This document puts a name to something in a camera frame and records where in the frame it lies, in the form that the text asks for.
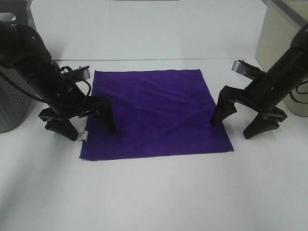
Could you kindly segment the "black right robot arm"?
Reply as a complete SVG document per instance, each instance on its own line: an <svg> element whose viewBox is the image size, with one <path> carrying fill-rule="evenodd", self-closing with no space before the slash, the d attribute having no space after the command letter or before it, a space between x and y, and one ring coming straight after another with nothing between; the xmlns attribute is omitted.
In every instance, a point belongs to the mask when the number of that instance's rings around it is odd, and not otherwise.
<svg viewBox="0 0 308 231"><path fill-rule="evenodd" d="M211 126L216 127L236 113L235 103L240 103L257 112L243 131L246 139L277 129L287 118L277 104L308 77L308 26L296 33L289 49L267 72L242 60L235 61L231 69L252 82L245 89L223 87L210 119Z"/></svg>

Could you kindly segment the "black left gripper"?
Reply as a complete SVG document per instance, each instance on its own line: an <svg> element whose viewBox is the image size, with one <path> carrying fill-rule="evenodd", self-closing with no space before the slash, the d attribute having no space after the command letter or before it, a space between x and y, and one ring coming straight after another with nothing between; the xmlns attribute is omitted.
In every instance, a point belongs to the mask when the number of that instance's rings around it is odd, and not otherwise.
<svg viewBox="0 0 308 231"><path fill-rule="evenodd" d="M106 97L84 94L76 84L44 84L38 95L49 108L40 112L39 118L46 122L45 129L76 141L79 133L69 119L93 116L93 121L110 135L116 132L112 103Z"/></svg>

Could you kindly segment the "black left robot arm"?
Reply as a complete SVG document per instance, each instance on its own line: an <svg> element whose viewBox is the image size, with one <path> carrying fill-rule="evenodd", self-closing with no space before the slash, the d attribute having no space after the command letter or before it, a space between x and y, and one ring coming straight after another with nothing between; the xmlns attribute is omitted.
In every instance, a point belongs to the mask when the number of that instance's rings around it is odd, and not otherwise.
<svg viewBox="0 0 308 231"><path fill-rule="evenodd" d="M76 141L78 131L70 119L92 115L94 121L109 134L115 134L111 101L107 97L84 94L77 86L78 82L88 82L89 67L75 70L69 66L59 67L32 27L0 23L0 65L5 69L14 69L38 96L26 92L1 73L5 81L30 98L49 106L39 114L39 118L46 122L46 130Z"/></svg>

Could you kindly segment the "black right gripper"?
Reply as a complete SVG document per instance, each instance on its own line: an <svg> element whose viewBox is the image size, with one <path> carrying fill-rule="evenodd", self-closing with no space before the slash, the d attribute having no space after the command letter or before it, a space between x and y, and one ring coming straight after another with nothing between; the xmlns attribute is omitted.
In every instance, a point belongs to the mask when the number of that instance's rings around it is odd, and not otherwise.
<svg viewBox="0 0 308 231"><path fill-rule="evenodd" d="M243 131L246 139L276 130L279 127L278 121L287 118L286 113L276 107L286 95L286 84L273 83L268 79L255 79L245 89L224 86L219 93L210 124L218 126L225 118L237 112L235 103L240 103L259 113Z"/></svg>

